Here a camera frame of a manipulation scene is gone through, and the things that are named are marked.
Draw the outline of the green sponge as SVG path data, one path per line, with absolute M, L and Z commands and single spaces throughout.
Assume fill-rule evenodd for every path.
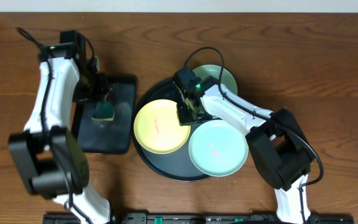
M 99 101 L 91 118 L 99 121 L 112 121 L 114 116 L 113 105 L 108 101 Z

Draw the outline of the yellow plate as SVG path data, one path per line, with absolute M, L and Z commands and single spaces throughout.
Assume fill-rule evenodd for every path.
M 187 141 L 190 126 L 181 126 L 177 116 L 177 103 L 172 100 L 153 100 L 139 110 L 134 120 L 137 142 L 155 154 L 169 154 Z

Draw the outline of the light green plate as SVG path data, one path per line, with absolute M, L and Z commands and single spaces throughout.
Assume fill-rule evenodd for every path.
M 193 69 L 194 74 L 197 77 L 200 77 L 202 80 L 208 78 L 209 76 L 214 77 L 215 79 L 219 78 L 219 73 L 221 70 L 220 65 L 201 65 Z M 228 90 L 237 95 L 237 83 L 231 74 L 230 71 L 224 69 L 222 75 L 222 84 L 226 86 Z
M 245 136 L 223 120 L 208 121 L 191 135 L 189 156 L 202 173 L 224 177 L 238 171 L 249 153 Z

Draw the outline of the light green plate front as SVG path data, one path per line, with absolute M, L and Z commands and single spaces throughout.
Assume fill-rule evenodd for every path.
M 245 136 L 223 120 L 208 121 L 191 135 L 189 156 L 202 173 L 224 177 L 238 171 L 249 153 Z

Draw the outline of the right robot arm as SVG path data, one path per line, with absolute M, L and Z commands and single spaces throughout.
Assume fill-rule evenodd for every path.
M 187 66 L 173 75 L 181 94 L 179 124 L 223 120 L 246 138 L 258 173 L 275 189 L 277 217 L 285 223 L 308 223 L 306 187 L 313 161 L 320 162 L 294 115 L 255 106 L 232 93 L 221 80 L 200 78 Z

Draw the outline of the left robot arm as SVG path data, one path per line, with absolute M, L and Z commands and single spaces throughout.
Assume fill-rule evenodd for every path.
M 25 29 L 18 33 L 39 49 L 40 84 L 30 118 L 11 134 L 8 149 L 25 189 L 62 205 L 80 223 L 112 223 L 111 203 L 90 183 L 88 160 L 71 132 L 73 103 L 108 94 L 93 46 L 75 30 L 62 31 L 55 45 L 44 45 Z

